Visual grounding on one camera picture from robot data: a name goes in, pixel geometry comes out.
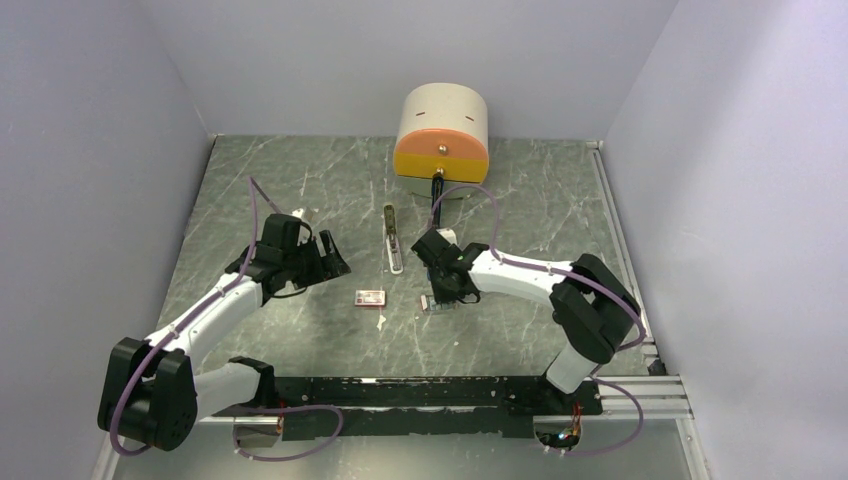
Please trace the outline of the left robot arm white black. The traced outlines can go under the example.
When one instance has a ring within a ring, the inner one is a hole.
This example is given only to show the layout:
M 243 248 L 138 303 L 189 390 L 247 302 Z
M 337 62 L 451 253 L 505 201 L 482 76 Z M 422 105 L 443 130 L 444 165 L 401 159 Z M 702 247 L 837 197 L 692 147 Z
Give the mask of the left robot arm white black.
M 261 416 L 283 406 L 274 368 L 237 356 L 205 374 L 198 368 L 241 321 L 272 300 L 350 273 L 327 230 L 312 229 L 314 210 L 269 215 L 261 232 L 192 307 L 143 339 L 112 349 L 97 425 L 125 456 L 171 451 L 201 419 L 229 408 Z M 135 451 L 124 441 L 139 443 Z

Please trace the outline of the beige white stapler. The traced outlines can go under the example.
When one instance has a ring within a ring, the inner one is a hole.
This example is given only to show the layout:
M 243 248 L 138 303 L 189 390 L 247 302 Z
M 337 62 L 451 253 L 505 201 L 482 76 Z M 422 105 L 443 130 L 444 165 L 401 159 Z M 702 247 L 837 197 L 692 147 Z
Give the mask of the beige white stapler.
M 387 249 L 389 270 L 394 275 L 400 275 L 403 270 L 402 252 L 397 228 L 397 211 L 392 203 L 383 207 L 384 239 Z

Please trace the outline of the red white staple box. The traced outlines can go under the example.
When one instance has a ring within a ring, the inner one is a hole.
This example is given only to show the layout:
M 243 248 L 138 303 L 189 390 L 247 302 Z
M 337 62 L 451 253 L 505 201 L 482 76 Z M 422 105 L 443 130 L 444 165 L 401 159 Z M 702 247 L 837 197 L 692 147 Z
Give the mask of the red white staple box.
M 387 295 L 384 290 L 356 290 L 354 305 L 357 307 L 384 307 Z

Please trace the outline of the staple box tray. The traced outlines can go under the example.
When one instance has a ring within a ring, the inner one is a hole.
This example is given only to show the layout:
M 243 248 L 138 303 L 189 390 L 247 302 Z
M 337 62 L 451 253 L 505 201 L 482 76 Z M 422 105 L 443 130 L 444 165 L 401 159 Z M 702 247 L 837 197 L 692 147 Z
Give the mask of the staple box tray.
M 433 295 L 422 295 L 420 305 L 422 312 L 428 314 L 446 312 L 458 307 L 457 302 L 439 302 Z

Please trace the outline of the blue black stapler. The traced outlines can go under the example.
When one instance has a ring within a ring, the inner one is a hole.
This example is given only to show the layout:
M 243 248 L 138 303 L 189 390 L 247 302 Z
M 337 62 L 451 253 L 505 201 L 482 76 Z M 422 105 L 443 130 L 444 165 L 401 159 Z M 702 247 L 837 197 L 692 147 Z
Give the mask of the blue black stapler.
M 439 198 L 443 194 L 444 190 L 444 178 L 443 175 L 437 172 L 431 182 L 431 210 L 430 210 L 430 224 L 434 228 L 440 227 L 440 219 L 441 219 L 441 201 Z

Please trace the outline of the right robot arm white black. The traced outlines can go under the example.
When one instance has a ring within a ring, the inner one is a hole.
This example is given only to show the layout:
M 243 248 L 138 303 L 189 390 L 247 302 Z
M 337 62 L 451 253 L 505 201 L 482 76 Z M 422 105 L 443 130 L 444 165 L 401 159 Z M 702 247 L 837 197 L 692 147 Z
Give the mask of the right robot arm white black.
M 482 243 L 460 248 L 434 228 L 411 251 L 427 268 L 439 303 L 478 302 L 483 294 L 503 294 L 552 309 L 567 343 L 544 371 L 546 382 L 539 389 L 540 402 L 550 413 L 565 413 L 576 403 L 585 378 L 646 336 L 637 301 L 595 255 L 542 262 Z

